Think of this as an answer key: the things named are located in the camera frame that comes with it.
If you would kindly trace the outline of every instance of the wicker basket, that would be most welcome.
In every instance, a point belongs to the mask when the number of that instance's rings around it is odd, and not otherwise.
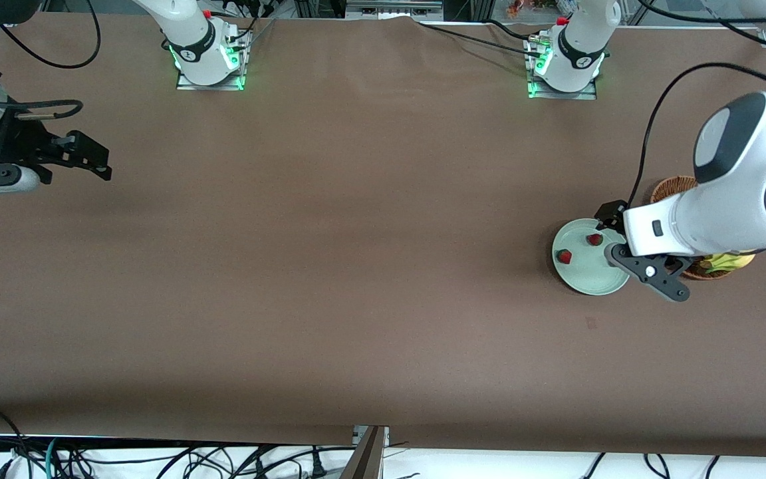
[[[693,176],[673,176],[672,178],[665,179],[654,187],[650,203],[663,200],[673,194],[687,191],[690,188],[695,187],[696,184],[696,179]],[[682,276],[690,279],[711,280],[723,278],[723,276],[729,275],[729,273],[731,273],[731,271],[712,271],[711,273],[706,273],[704,267],[700,266],[699,263],[694,262],[690,267],[684,270]]]

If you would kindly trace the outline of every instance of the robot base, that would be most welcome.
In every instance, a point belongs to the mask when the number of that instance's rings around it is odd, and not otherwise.
[[[549,31],[543,30],[536,35],[531,35],[527,40],[522,40],[525,51],[535,51],[541,54],[540,58],[525,55],[525,70],[528,73],[528,97],[529,98],[554,98],[557,100],[596,100],[596,82],[590,80],[584,90],[574,93],[554,90],[536,72],[545,67],[545,61],[551,52]]]
[[[187,79],[182,72],[179,72],[179,77],[176,79],[176,90],[212,90],[212,91],[240,91],[244,90],[244,84],[247,81],[247,64],[250,63],[250,43],[253,39],[252,31],[248,31],[240,39],[236,40],[236,43],[231,45],[231,48],[237,49],[236,52],[228,54],[228,57],[232,61],[237,61],[239,67],[234,72],[226,76],[222,81],[211,85],[195,84],[191,80]]]

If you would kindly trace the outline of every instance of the round plate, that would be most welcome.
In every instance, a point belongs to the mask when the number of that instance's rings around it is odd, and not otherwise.
[[[619,267],[610,266],[605,249],[614,243],[625,243],[626,239],[614,230],[596,230],[598,221],[592,218],[573,220],[563,225],[551,245],[551,260],[557,273],[575,291],[593,296],[611,294],[619,290],[628,280],[628,273]],[[587,243],[587,236],[599,233],[604,236],[600,246]],[[557,261],[557,252],[569,249],[572,263]]]

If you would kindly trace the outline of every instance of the red strawberry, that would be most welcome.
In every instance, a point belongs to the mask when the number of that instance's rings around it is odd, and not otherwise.
[[[604,236],[601,236],[601,234],[599,233],[593,233],[590,236],[587,236],[587,243],[590,243],[593,246],[602,245],[603,241],[604,241]]]
[[[563,264],[572,263],[572,252],[569,249],[562,249],[557,252],[557,261]]]

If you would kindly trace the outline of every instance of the table surface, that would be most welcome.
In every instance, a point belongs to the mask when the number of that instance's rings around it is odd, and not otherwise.
[[[549,251],[626,197],[675,75],[766,72],[766,49],[621,29],[598,100],[537,100],[519,55],[407,18],[277,21],[246,91],[179,92],[152,19],[100,22],[75,71],[0,35],[9,93],[83,100],[48,128],[114,168],[0,195],[0,408],[24,430],[332,443],[389,424],[436,448],[766,455],[766,252],[677,304],[632,282],[578,294]],[[15,32],[56,61],[93,48],[86,15]],[[700,125],[760,88],[679,84],[644,193],[690,174]]]

